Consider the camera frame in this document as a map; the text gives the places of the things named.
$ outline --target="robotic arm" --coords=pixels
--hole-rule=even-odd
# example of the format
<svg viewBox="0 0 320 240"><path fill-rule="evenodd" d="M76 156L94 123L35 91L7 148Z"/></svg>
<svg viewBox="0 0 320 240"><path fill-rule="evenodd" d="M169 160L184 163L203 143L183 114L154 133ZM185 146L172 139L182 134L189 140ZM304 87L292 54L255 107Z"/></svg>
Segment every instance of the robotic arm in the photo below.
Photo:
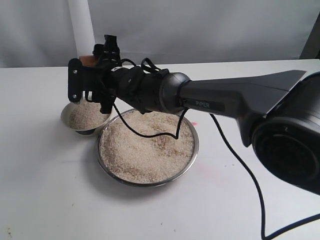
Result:
<svg viewBox="0 0 320 240"><path fill-rule="evenodd" d="M304 79L305 71L291 70L192 81L184 73L157 68L148 58L141 66L120 60L117 38L106 35L105 40L94 46L95 66L70 60L71 102L79 102L85 92L87 101L101 104L102 113L110 113L119 98L142 114L188 108L234 118L243 145L252 145L272 174L320 195L320 73ZM134 67L123 67L125 61Z"/></svg>

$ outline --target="uncooked rice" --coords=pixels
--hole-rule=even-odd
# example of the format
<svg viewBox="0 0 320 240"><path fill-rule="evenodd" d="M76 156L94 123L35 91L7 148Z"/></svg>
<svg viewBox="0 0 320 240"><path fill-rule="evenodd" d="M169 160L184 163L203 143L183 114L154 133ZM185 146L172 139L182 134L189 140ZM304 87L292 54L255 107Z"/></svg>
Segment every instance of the uncooked rice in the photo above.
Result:
<svg viewBox="0 0 320 240"><path fill-rule="evenodd" d="M75 130L89 130L100 126L109 117L109 114L102 114L100 108L100 103L83 100L70 114L70 128Z"/></svg>
<svg viewBox="0 0 320 240"><path fill-rule="evenodd" d="M123 118L144 135L175 135L179 120L172 114L142 115L138 111L124 114ZM140 137L118 118L106 128L100 142L100 156L108 170L122 180L138 184L157 183L178 174L190 162L193 150L194 138L185 121L176 140L167 135Z"/></svg>

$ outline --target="white tabletop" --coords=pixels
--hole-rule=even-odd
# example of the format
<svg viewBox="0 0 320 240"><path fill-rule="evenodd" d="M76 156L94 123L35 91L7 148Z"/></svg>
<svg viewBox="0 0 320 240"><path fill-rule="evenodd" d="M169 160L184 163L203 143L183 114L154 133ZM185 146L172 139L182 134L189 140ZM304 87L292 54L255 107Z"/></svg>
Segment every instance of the white tabletop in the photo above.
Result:
<svg viewBox="0 0 320 240"><path fill-rule="evenodd" d="M193 80L320 71L319 60L165 65ZM95 158L95 138L67 129L67 68L0 69L0 239L231 240L260 239L255 186L221 140L207 113L186 117L199 154L177 181L134 188L107 176ZM117 101L121 111L128 105ZM218 117L231 145L256 174L266 206L266 233L320 212L320 197L269 173L242 146L233 119ZM320 221L279 240L318 240Z"/></svg>

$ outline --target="white backdrop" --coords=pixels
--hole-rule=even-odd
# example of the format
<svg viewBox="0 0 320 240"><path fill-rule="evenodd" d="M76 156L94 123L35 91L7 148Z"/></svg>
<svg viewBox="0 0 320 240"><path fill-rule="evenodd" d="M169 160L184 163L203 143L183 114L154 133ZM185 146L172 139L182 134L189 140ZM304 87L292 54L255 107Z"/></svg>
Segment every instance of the white backdrop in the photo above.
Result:
<svg viewBox="0 0 320 240"><path fill-rule="evenodd" d="M297 59L319 11L319 0L1 0L0 67L66 66L104 34L122 57L157 64Z"/></svg>

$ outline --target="bowl of rice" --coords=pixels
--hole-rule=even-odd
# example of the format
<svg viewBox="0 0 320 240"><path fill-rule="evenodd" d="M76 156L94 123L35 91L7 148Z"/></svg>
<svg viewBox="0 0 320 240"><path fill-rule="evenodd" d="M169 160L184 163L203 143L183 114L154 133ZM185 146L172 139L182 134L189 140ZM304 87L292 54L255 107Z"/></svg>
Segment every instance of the bowl of rice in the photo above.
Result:
<svg viewBox="0 0 320 240"><path fill-rule="evenodd" d="M61 112L61 120L68 128L85 137L97 136L110 120L111 114L100 112L100 103L81 100L70 102Z"/></svg>
<svg viewBox="0 0 320 240"><path fill-rule="evenodd" d="M123 112L127 124L143 135L175 133L179 116L162 112ZM199 150L194 126L183 118L179 138L168 135L144 138L128 129L119 116L110 120L97 140L98 162L120 183L134 187L158 187L186 173Z"/></svg>

